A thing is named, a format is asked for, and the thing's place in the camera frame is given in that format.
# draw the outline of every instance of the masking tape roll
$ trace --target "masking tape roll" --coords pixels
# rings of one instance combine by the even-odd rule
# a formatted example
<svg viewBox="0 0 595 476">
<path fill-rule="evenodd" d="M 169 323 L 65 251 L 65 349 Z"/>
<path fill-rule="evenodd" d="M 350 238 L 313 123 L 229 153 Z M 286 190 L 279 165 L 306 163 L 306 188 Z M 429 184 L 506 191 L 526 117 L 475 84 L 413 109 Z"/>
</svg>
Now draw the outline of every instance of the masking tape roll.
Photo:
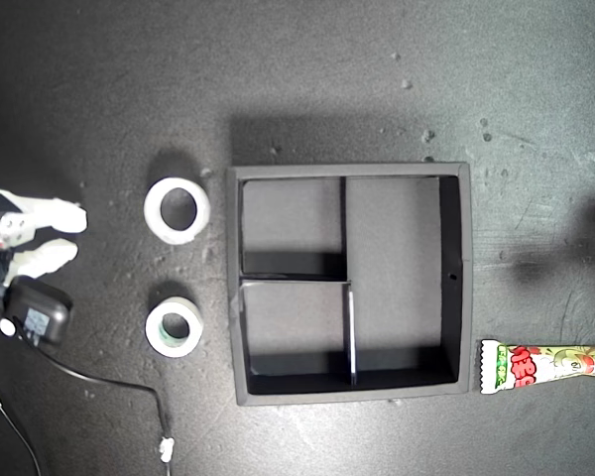
<svg viewBox="0 0 595 476">
<path fill-rule="evenodd" d="M 185 319 L 189 326 L 189 335 L 177 338 L 168 334 L 163 324 L 166 314 L 176 314 Z M 148 315 L 146 336 L 150 345 L 160 354 L 166 357 L 184 357 L 198 345 L 202 327 L 198 307 L 184 297 L 170 297 Z"/>
<path fill-rule="evenodd" d="M 185 230 L 174 230 L 163 219 L 161 203 L 168 193 L 177 188 L 185 190 L 196 203 L 196 216 Z M 209 222 L 209 198 L 200 185 L 184 178 L 164 178 L 152 185 L 143 204 L 143 214 L 152 232 L 169 245 L 189 243 Z"/>
</svg>

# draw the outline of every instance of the power cord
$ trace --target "power cord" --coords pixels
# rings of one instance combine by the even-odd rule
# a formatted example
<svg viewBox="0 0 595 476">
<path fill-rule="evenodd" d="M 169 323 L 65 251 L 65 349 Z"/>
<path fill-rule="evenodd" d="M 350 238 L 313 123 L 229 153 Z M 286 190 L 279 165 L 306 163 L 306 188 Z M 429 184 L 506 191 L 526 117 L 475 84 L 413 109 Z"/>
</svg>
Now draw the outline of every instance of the power cord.
<svg viewBox="0 0 595 476">
<path fill-rule="evenodd" d="M 18 427 L 16 426 L 15 423 L 13 423 L 13 421 L 11 420 L 11 418 L 9 417 L 9 415 L 5 412 L 4 408 L 2 407 L 2 402 L 0 401 L 0 413 L 2 414 L 2 416 L 4 417 L 5 420 L 7 420 L 7 422 L 9 423 L 9 426 L 11 426 L 11 428 L 15 431 L 15 433 L 18 435 L 18 437 L 20 438 L 20 440 L 24 443 L 24 445 L 26 446 L 27 450 L 29 451 L 29 454 L 31 455 L 31 459 L 33 460 L 33 464 L 36 467 L 36 475 L 37 476 L 42 476 L 42 469 L 40 469 L 40 462 L 38 461 L 38 457 L 36 456 L 36 452 L 33 450 L 33 447 L 31 446 L 31 443 L 29 443 L 29 440 L 24 436 L 24 434 L 22 434 L 22 432 L 20 431 L 20 429 L 18 429 Z"/>
<path fill-rule="evenodd" d="M 42 350 L 40 347 L 36 346 L 31 341 L 29 336 L 26 334 L 25 330 L 22 328 L 22 324 L 18 321 L 18 319 L 14 319 L 14 324 L 15 324 L 16 332 L 17 332 L 18 336 L 21 337 L 22 340 L 24 340 L 25 343 L 31 349 L 33 349 L 38 355 L 43 357 L 45 360 L 47 360 L 47 362 L 49 362 L 51 365 L 53 365 L 56 369 L 61 370 L 65 374 L 68 374 L 71 377 L 75 377 L 79 380 L 83 380 L 84 382 L 88 382 L 90 384 L 109 385 L 112 387 L 120 387 L 123 389 L 130 389 L 130 390 L 137 390 L 140 392 L 146 392 L 146 393 L 152 395 L 157 403 L 157 411 L 159 413 L 159 420 L 161 422 L 162 439 L 161 439 L 161 444 L 159 445 L 159 451 L 161 453 L 161 460 L 166 465 L 166 476 L 171 476 L 172 473 L 171 473 L 171 463 L 170 462 L 172 460 L 172 453 L 174 450 L 175 441 L 171 436 L 170 425 L 168 424 L 168 419 L 166 417 L 166 413 L 164 410 L 163 402 L 161 400 L 161 396 L 159 395 L 159 392 L 156 389 L 154 389 L 153 387 L 149 387 L 147 385 L 133 384 L 130 382 L 122 382 L 120 380 L 111 380 L 111 379 L 104 379 L 104 378 L 100 378 L 100 377 L 93 377 L 91 375 L 87 375 L 82 372 L 79 372 L 79 371 L 63 364 L 62 362 L 56 360 L 55 357 L 52 357 L 51 355 L 47 354 L 44 350 Z"/>
</svg>

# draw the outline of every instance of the candy package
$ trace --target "candy package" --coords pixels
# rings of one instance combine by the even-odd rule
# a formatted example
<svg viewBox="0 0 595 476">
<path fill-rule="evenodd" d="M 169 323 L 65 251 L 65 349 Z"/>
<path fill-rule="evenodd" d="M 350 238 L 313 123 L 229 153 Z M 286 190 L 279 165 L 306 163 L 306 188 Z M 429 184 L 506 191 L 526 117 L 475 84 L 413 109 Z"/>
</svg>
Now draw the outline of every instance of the candy package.
<svg viewBox="0 0 595 476">
<path fill-rule="evenodd" d="M 577 375 L 595 376 L 595 346 L 508 345 L 483 340 L 483 394 Z"/>
</svg>

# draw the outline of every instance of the debris speck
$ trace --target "debris speck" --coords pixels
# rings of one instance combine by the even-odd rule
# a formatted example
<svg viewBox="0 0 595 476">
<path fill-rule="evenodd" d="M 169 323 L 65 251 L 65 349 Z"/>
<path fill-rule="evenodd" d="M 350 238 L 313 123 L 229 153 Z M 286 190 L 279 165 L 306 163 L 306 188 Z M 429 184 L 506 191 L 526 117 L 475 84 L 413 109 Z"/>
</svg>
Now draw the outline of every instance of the debris speck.
<svg viewBox="0 0 595 476">
<path fill-rule="evenodd" d="M 423 133 L 420 136 L 420 139 L 422 141 L 424 141 L 426 144 L 429 144 L 429 141 L 431 141 L 434 137 L 436 137 L 436 134 L 434 134 L 434 131 L 430 131 L 429 129 L 425 129 L 423 131 Z"/>
<path fill-rule="evenodd" d="M 211 249 L 207 246 L 202 250 L 201 258 L 203 263 L 207 263 L 207 260 L 211 257 Z"/>
</svg>

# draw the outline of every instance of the black power adapter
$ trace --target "black power adapter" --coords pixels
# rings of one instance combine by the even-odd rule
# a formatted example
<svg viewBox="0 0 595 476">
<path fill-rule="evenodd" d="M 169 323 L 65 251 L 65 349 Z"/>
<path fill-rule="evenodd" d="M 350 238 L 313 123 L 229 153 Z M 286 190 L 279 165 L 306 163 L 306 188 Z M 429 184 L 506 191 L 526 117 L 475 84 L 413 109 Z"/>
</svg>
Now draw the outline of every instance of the black power adapter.
<svg viewBox="0 0 595 476">
<path fill-rule="evenodd" d="M 15 278 L 4 297 L 4 317 L 16 319 L 36 345 L 61 344 L 71 315 L 69 295 L 28 276 Z"/>
</svg>

